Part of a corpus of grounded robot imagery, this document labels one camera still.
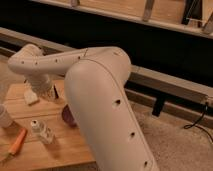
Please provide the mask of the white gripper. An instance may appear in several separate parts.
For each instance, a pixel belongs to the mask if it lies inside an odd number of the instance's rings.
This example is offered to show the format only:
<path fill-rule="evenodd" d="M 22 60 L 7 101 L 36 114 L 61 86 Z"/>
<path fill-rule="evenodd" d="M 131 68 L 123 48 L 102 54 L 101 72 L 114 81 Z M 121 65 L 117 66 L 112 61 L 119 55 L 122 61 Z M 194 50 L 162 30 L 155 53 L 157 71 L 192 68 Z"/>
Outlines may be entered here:
<path fill-rule="evenodd" d="M 27 77 L 31 89 L 39 97 L 48 101 L 54 101 L 57 98 L 54 83 L 49 75 L 31 75 Z"/>

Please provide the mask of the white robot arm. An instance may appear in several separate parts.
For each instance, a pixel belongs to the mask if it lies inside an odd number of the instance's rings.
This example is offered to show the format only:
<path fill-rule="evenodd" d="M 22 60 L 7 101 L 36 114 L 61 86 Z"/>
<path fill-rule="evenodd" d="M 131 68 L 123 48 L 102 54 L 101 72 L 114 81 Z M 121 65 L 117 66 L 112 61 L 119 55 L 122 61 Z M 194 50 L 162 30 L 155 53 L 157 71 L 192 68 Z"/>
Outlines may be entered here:
<path fill-rule="evenodd" d="M 160 171 L 129 104 L 124 85 L 128 54 L 115 46 L 44 55 L 28 44 L 8 67 L 43 88 L 43 74 L 63 75 L 66 101 L 101 171 Z"/>

